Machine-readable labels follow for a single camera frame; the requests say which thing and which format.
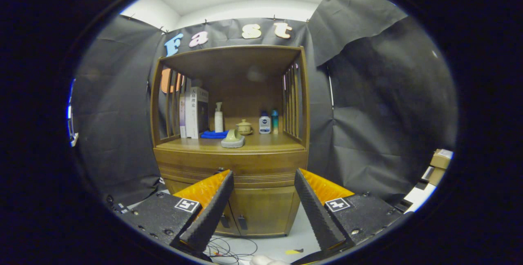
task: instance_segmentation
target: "white floor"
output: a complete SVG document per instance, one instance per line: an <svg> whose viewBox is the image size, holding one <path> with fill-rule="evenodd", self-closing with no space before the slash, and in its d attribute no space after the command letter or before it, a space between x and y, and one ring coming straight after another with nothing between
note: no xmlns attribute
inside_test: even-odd
<svg viewBox="0 0 523 265"><path fill-rule="evenodd" d="M211 239L210 245L215 247L208 247L206 254L209 254L210 250L211 255L214 255L215 252L217 252L216 248L220 253L227 252L228 245L230 246L230 254L240 254L240 256L237 256L239 260L233 257L213 257L212 260L214 263L218 264L248 265L249 260L253 256L245 256L241 254L265 255L274 260L292 263L308 254L320 250L305 210L301 204L299 205L293 227L287 237L252 238L250 239L251 241L244 238L222 237L218 235L215 235L214 237L220 239ZM289 254L288 251L290 250L303 250L303 252Z"/></svg>

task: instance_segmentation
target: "blue towel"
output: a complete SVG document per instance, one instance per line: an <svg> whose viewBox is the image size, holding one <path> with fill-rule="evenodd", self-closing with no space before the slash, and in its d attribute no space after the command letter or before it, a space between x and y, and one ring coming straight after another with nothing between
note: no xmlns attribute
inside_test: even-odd
<svg viewBox="0 0 523 265"><path fill-rule="evenodd" d="M215 140L222 140L227 137L228 131L224 132L214 132L214 131L205 131L201 138L213 138Z"/></svg>

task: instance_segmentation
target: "lotion bottle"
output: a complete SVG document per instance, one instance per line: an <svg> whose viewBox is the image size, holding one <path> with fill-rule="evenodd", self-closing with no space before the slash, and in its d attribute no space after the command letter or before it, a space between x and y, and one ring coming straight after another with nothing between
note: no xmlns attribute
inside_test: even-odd
<svg viewBox="0 0 523 265"><path fill-rule="evenodd" d="M224 132L224 113L221 111L222 102L216 103L215 132Z"/></svg>
<svg viewBox="0 0 523 265"><path fill-rule="evenodd" d="M270 133L270 118L265 111L261 113L259 131L261 134Z"/></svg>

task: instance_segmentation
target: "cardboard box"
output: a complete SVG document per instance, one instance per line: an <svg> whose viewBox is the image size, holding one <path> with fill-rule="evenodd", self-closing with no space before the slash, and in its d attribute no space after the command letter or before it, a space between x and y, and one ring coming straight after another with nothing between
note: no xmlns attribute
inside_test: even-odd
<svg viewBox="0 0 523 265"><path fill-rule="evenodd" d="M430 161L430 165L441 169L446 169L449 166L453 154L454 153L450 150L437 149L434 152L432 161Z"/></svg>
<svg viewBox="0 0 523 265"><path fill-rule="evenodd" d="M428 179L428 183L430 183L431 185L438 186L438 184L441 181L441 178L443 178L444 174L445 174L445 169L434 168L434 170L430 174L430 177Z"/></svg>

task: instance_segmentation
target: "small bottle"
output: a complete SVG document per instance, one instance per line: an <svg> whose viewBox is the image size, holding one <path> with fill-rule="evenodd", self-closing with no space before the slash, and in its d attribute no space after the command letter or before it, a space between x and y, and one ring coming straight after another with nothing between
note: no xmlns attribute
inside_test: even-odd
<svg viewBox="0 0 523 265"><path fill-rule="evenodd" d="M221 111L222 103L216 103L215 132L224 132L224 113Z"/></svg>
<svg viewBox="0 0 523 265"><path fill-rule="evenodd" d="M270 118L267 116L267 112L263 111L260 117L260 129L261 134L270 133Z"/></svg>
<svg viewBox="0 0 523 265"><path fill-rule="evenodd" d="M273 120L273 133L278 134L278 111L273 110L270 116Z"/></svg>

